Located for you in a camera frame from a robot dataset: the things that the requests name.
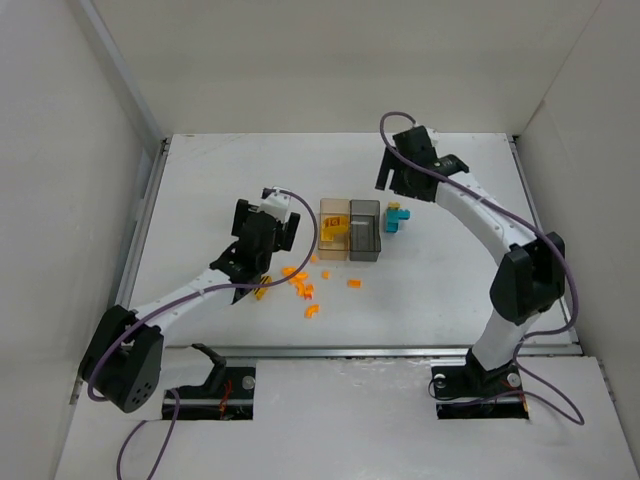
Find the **yellow lego brick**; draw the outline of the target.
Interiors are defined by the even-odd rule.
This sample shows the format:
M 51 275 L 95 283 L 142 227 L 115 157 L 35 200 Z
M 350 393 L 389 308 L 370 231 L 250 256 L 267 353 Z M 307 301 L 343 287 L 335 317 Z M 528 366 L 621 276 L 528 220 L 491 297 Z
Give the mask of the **yellow lego brick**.
M 348 231 L 349 218 L 347 216 L 326 216 L 322 221 L 321 241 L 333 242 L 336 236 L 346 235 Z

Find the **teal lego creature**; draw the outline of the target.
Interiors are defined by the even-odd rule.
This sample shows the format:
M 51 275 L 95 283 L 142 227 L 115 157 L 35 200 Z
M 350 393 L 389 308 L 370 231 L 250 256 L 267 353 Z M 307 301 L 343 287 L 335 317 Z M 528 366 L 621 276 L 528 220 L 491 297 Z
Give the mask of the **teal lego creature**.
M 401 223 L 411 218 L 408 209 L 403 209 L 398 202 L 389 202 L 384 215 L 384 231 L 395 234 L 400 230 Z

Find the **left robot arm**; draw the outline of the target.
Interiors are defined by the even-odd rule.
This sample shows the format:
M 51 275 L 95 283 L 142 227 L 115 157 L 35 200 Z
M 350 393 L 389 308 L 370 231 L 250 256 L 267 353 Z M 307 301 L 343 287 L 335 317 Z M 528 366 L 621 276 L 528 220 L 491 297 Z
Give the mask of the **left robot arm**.
M 78 374 L 88 396 L 124 413 L 141 408 L 158 389 L 212 395 L 224 383 L 225 359 L 195 343 L 168 355 L 178 330 L 237 304 L 263 287 L 274 253 L 290 251 L 300 216 L 289 210 L 294 194 L 266 189 L 260 204 L 236 203 L 234 242 L 186 285 L 146 305 L 110 307 L 102 315 Z

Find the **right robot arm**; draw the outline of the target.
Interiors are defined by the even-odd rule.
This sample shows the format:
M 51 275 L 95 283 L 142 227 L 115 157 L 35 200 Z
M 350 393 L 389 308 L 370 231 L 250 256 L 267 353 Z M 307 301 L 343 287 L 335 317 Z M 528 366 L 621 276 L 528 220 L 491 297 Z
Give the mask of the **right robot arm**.
M 484 377 L 506 368 L 517 343 L 564 295 L 564 269 L 556 256 L 565 252 L 563 239 L 550 232 L 542 240 L 498 212 L 500 204 L 459 157 L 437 155 L 423 126 L 393 136 L 375 187 L 438 205 L 489 252 L 497 265 L 489 290 L 493 310 L 467 363 Z

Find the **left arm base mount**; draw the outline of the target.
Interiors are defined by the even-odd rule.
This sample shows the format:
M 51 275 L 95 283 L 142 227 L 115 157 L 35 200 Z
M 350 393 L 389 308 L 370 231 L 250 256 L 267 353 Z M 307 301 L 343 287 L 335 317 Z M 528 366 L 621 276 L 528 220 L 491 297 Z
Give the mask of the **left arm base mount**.
M 178 389 L 178 420 L 249 421 L 253 419 L 257 380 L 255 365 L 227 367 L 219 381 L 209 387 Z

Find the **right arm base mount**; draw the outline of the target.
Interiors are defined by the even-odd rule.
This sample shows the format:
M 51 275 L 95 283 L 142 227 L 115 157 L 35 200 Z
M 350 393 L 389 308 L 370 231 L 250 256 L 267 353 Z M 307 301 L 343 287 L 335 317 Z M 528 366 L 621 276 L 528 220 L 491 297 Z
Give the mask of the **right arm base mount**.
M 434 366 L 431 375 L 428 390 L 439 420 L 529 419 L 515 366 L 482 384 L 473 381 L 462 365 Z

